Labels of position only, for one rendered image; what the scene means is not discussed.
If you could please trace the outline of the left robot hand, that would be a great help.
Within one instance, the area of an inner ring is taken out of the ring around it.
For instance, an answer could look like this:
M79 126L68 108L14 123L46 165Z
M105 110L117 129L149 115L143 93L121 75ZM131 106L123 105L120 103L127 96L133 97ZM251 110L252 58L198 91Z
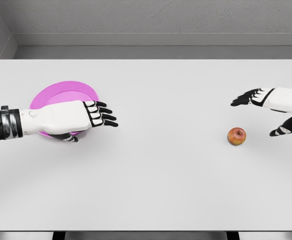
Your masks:
M107 104L101 101L67 101L47 105L44 111L43 131L52 138L77 142L74 132L83 132L100 126L118 127L117 118Z

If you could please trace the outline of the red yellow apple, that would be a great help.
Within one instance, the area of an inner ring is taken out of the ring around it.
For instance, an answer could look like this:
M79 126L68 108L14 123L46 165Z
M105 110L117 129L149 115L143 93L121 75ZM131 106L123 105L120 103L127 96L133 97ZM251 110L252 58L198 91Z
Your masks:
M227 140L233 146L239 146L246 141L247 133L240 127L234 127L228 131Z

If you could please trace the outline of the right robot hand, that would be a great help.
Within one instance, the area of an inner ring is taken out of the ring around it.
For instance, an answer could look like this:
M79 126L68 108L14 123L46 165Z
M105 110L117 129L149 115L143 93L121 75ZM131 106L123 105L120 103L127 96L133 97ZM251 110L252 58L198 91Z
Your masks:
M268 108L275 112L292 114L292 89L290 88L255 88L238 96L231 102L232 107L253 104L258 107ZM271 137L292 134L292 117L272 130Z

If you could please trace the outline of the pink round plate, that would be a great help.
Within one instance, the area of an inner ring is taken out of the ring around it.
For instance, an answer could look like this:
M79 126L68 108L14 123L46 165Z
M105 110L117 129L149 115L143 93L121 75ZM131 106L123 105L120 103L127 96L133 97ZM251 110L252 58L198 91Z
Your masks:
M70 101L99 101L98 94L89 85L80 81L61 81L47 86L32 100L29 109Z

